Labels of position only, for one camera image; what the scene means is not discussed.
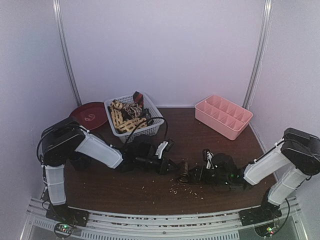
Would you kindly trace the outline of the dark brown red patterned tie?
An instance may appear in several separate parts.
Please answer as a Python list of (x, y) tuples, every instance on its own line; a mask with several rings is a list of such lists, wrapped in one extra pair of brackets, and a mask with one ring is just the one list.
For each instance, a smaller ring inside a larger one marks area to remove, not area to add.
[(200, 183), (200, 173), (200, 166), (189, 168), (189, 164), (182, 161), (177, 165), (176, 181), (182, 185), (196, 185)]

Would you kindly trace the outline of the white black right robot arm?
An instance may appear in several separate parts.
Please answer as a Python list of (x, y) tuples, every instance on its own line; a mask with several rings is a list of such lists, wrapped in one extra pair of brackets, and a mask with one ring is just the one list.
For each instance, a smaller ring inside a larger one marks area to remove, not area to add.
[(289, 127), (269, 151), (242, 168), (224, 153), (213, 154), (205, 149), (203, 157), (206, 165), (200, 169), (197, 180), (213, 187), (226, 186), (232, 192), (247, 191), (280, 168), (287, 167), (282, 178), (266, 191), (266, 202), (256, 210), (258, 219), (266, 221), (304, 181), (319, 174), (320, 139)]

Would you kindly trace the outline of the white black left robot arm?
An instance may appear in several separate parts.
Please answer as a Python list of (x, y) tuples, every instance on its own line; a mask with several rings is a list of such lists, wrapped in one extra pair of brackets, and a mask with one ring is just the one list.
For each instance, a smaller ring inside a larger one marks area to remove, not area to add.
[(53, 205), (53, 215), (61, 222), (72, 218), (71, 209), (65, 206), (64, 168), (67, 161), (77, 169), (84, 169), (91, 160), (96, 160), (120, 172), (141, 168), (166, 175), (177, 169), (177, 164), (164, 156), (173, 145), (174, 141), (170, 138), (155, 145), (149, 135), (134, 136), (130, 133), (121, 147), (115, 147), (94, 135), (73, 117), (48, 127), (41, 134), (36, 157), (43, 169), (43, 182), (49, 202)]

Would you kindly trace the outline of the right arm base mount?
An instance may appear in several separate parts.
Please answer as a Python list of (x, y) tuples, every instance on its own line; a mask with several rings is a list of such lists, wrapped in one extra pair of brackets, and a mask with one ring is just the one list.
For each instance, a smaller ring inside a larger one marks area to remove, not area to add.
[(253, 225), (255, 233), (262, 238), (271, 237), (277, 232), (275, 220), (282, 216), (280, 207), (268, 201), (263, 201), (258, 207), (241, 210), (238, 214), (242, 226)]

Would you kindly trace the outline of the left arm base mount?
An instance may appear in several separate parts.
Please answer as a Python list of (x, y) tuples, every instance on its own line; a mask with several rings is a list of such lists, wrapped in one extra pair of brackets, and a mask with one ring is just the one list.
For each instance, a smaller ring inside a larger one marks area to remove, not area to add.
[(53, 233), (63, 240), (74, 234), (77, 227), (86, 227), (90, 215), (88, 211), (70, 208), (66, 203), (62, 205), (49, 203), (44, 209), (46, 218), (56, 221)]

